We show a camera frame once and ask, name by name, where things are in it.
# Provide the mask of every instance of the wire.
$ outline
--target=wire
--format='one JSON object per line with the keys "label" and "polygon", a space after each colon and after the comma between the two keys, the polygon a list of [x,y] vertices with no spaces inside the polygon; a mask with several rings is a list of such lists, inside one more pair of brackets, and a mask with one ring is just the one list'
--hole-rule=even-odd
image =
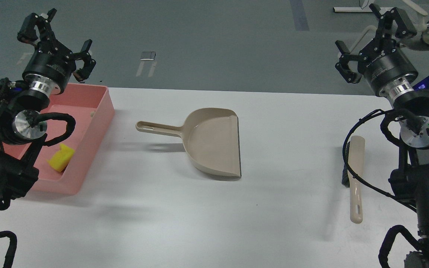
{"label": "wire", "polygon": [[411,235],[411,233],[403,225],[395,225],[388,230],[378,253],[378,261],[380,262],[380,266],[382,268],[390,268],[390,266],[388,265],[388,254],[390,253],[393,246],[393,242],[395,242],[395,238],[399,233],[402,234],[403,237],[410,243],[410,245],[412,245],[417,251],[420,251],[422,249],[420,243]]}
{"label": "wire", "polygon": [[11,231],[2,231],[0,232],[0,239],[3,237],[9,238],[9,246],[6,251],[6,256],[4,260],[3,268],[11,268],[14,261],[14,255],[16,253],[16,248],[18,245],[18,239],[16,235]]}
{"label": "wire", "polygon": [[370,0],[367,1],[366,5],[364,7],[362,7],[362,5],[360,4],[360,0],[359,0],[359,7],[362,9],[364,9],[365,7],[368,7],[368,4],[370,3]]}
{"label": "wire", "polygon": [[407,208],[413,210],[414,212],[417,212],[417,210],[415,209],[415,207],[413,207],[410,204],[401,202],[400,200],[397,200],[396,197],[394,195],[392,195],[391,193],[388,193],[384,190],[381,190],[380,188],[377,188],[373,185],[371,185],[370,183],[368,183],[367,181],[365,181],[359,174],[357,174],[352,167],[349,165],[349,160],[347,159],[347,143],[349,142],[350,137],[352,136],[352,134],[354,133],[354,131],[360,127],[361,125],[363,125],[365,122],[367,122],[368,120],[371,120],[375,117],[379,117],[380,115],[383,114],[389,114],[391,112],[393,112],[394,110],[388,110],[388,111],[384,111],[381,109],[377,109],[374,110],[372,112],[370,112],[369,114],[367,114],[365,117],[359,119],[359,121],[352,127],[352,129],[350,129],[349,134],[347,134],[347,137],[345,138],[344,141],[344,145],[342,146],[342,158],[344,159],[344,164],[347,167],[347,170],[349,170],[349,172],[352,174],[353,178],[356,178],[357,181],[359,181],[360,183],[362,183],[363,185],[367,186],[368,188],[375,190],[376,192],[386,196],[386,197],[390,197],[393,200],[395,200],[396,202],[406,206]]}

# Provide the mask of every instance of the silver metal joint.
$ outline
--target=silver metal joint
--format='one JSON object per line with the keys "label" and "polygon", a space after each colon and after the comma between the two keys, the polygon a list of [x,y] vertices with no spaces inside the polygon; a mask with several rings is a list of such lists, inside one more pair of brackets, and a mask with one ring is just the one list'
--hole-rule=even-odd
{"label": "silver metal joint", "polygon": [[420,133],[417,135],[407,127],[407,122],[400,121],[400,137],[405,144],[413,148],[429,147],[429,117],[420,117],[423,120]]}
{"label": "silver metal joint", "polygon": [[403,94],[414,91],[414,89],[411,87],[410,82],[408,82],[407,76],[412,74],[407,74],[405,76],[399,77],[390,83],[386,84],[381,90],[380,90],[380,96],[386,97],[390,100],[390,102],[393,104],[393,102]]}
{"label": "silver metal joint", "polygon": [[51,93],[59,94],[61,92],[57,83],[39,74],[30,73],[24,77],[24,80],[29,82],[29,90],[36,90],[44,93],[48,98]]}
{"label": "silver metal joint", "polygon": [[24,140],[34,140],[42,137],[47,131],[47,122],[42,121],[35,126],[31,126],[29,120],[36,117],[39,112],[34,110],[23,110],[14,117],[12,130],[17,137]]}

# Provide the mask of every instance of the robotic arm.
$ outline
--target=robotic arm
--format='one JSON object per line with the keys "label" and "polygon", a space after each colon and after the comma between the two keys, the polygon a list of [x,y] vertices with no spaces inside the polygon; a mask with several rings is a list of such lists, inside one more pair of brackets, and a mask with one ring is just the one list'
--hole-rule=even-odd
{"label": "robotic arm", "polygon": [[[11,200],[24,197],[38,180],[39,170],[34,163],[41,148],[67,139],[75,129],[75,120],[68,114],[41,114],[49,106],[49,96],[64,92],[71,73],[79,82],[89,78],[96,64],[89,53],[92,40],[85,41],[81,51],[73,53],[55,38],[50,25],[55,13],[55,9],[50,10],[47,19],[35,13],[26,17],[17,38],[34,46],[34,54],[22,73],[23,80],[0,80],[0,210],[7,209]],[[84,66],[76,70],[78,60]],[[66,132],[46,141],[47,120],[65,121]],[[3,143],[30,146],[17,159],[5,154]],[[5,236],[10,238],[10,248],[4,266],[11,267],[16,236],[0,232],[0,238]]]}
{"label": "robotic arm", "polygon": [[[391,111],[384,112],[385,119],[380,126],[388,141],[400,151],[399,167],[389,179],[395,194],[390,197],[417,212],[420,239],[416,241],[404,227],[394,227],[380,250],[380,263],[383,268],[388,267],[391,244],[395,235],[402,233],[417,249],[407,256],[405,267],[426,268],[429,267],[429,164],[419,164],[416,150],[429,149],[429,76],[411,85],[418,72],[396,40],[403,42],[417,34],[407,14],[398,8],[380,14],[374,4],[370,8],[378,19],[375,37],[359,54],[352,54],[344,42],[337,41],[341,56],[336,69],[347,83],[358,83],[364,76],[375,95],[387,98],[392,105]],[[349,68],[351,61],[358,62],[357,72]],[[400,123],[400,139],[388,130],[392,121]]]}

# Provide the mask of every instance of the gray floor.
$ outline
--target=gray floor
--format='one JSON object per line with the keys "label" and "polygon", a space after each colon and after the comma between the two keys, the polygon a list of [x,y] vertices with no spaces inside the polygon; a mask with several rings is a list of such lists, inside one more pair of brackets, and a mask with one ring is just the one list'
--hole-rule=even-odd
{"label": "gray floor", "polygon": [[[429,11],[428,0],[416,2],[427,3]],[[404,6],[399,0],[376,3]],[[16,39],[24,18],[56,7],[51,25],[63,44],[77,51],[93,39],[97,66],[87,83],[370,95],[366,84],[347,84],[334,69],[334,41],[351,44],[366,25],[376,24],[371,13],[332,12],[333,6],[355,5],[355,0],[0,1],[0,78],[19,79],[33,52]],[[142,67],[142,51],[156,51],[156,63]],[[420,78],[429,74],[429,52],[406,53]]]}

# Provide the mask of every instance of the black cable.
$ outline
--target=black cable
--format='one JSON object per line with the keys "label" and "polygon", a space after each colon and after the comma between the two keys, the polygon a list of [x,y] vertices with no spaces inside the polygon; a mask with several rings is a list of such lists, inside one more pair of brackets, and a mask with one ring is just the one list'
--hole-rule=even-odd
{"label": "black cable", "polygon": [[389,114],[391,112],[393,112],[394,110],[388,110],[388,111],[384,111],[381,109],[377,109],[374,110],[372,112],[370,112],[369,114],[367,114],[365,117],[359,119],[359,121],[352,127],[352,129],[350,129],[349,134],[347,134],[347,137],[345,138],[344,141],[344,145],[342,146],[342,158],[344,159],[344,164],[347,167],[347,170],[349,170],[349,172],[352,174],[353,178],[357,179],[357,181],[359,181],[360,183],[362,183],[363,185],[367,186],[368,188],[375,190],[376,192],[386,196],[386,197],[390,197],[393,200],[395,200],[396,202],[406,206],[407,208],[413,210],[414,212],[416,212],[417,210],[415,209],[415,207],[413,207],[412,205],[406,204],[404,202],[401,202],[400,200],[397,200],[396,197],[394,195],[392,195],[391,193],[388,193],[384,190],[381,190],[373,185],[371,185],[370,183],[368,183],[367,181],[365,181],[362,177],[360,177],[359,174],[357,174],[352,167],[349,165],[349,160],[347,159],[347,143],[349,142],[350,137],[352,136],[352,134],[354,133],[354,131],[360,127],[362,124],[364,124],[365,122],[367,122],[368,120],[371,120],[375,117],[379,117],[380,115],[383,114]]}
{"label": "black cable", "polygon": [[380,266],[382,268],[390,268],[390,266],[388,266],[388,254],[392,249],[393,242],[395,241],[398,233],[401,233],[403,237],[410,243],[410,245],[412,245],[417,251],[422,249],[420,243],[403,225],[395,225],[388,230],[387,234],[385,235],[385,239],[383,239],[380,251],[378,252],[378,261],[380,262]]}
{"label": "black cable", "polygon": [[69,136],[74,132],[75,129],[75,119],[70,114],[62,114],[60,112],[48,112],[45,114],[39,114],[32,122],[31,126],[35,126],[36,124],[47,121],[47,120],[60,120],[65,121],[66,124],[66,132],[59,137],[55,137],[54,139],[50,141],[46,141],[44,143],[45,146],[53,146],[55,144],[58,144],[65,139],[69,138]]}
{"label": "black cable", "polygon": [[9,238],[9,246],[6,251],[6,256],[4,260],[3,268],[11,268],[14,261],[14,255],[16,253],[16,248],[18,245],[18,239],[16,235],[11,231],[2,231],[0,232],[0,239],[3,237]]}

